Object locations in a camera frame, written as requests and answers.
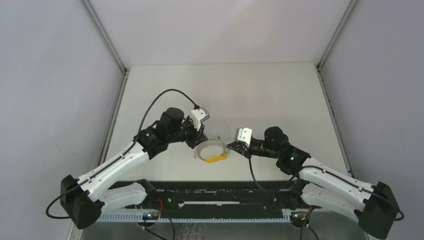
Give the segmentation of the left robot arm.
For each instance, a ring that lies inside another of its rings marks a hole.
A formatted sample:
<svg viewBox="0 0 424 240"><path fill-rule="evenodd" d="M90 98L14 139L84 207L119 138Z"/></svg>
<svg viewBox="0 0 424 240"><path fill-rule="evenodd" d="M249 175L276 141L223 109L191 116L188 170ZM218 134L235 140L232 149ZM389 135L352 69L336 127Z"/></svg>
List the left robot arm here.
<svg viewBox="0 0 424 240"><path fill-rule="evenodd" d="M110 187L123 174L166 151L170 144L184 142L194 149L207 141L204 122L209 117L204 107L191 110L188 116L179 108L168 108L160 119L142 129L103 164L79 177L64 177L60 183L60 205L79 230L91 226L109 211L138 204L145 209L153 207L157 196L145 179L124 187Z"/></svg>

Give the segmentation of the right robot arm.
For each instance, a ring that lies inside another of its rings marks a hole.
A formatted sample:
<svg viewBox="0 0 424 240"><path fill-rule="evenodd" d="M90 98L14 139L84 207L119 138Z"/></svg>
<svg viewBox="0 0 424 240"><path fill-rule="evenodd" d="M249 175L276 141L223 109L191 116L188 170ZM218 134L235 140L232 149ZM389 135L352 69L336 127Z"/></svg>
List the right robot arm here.
<svg viewBox="0 0 424 240"><path fill-rule="evenodd" d="M380 240L388 237L394 222L405 218L390 186L364 182L326 166L292 145L278 126L267 128L263 139L254 138L250 128L238 128L226 147L248 160L253 156L276 159L283 173L296 178L289 189L289 203L295 208L306 204L335 212Z"/></svg>

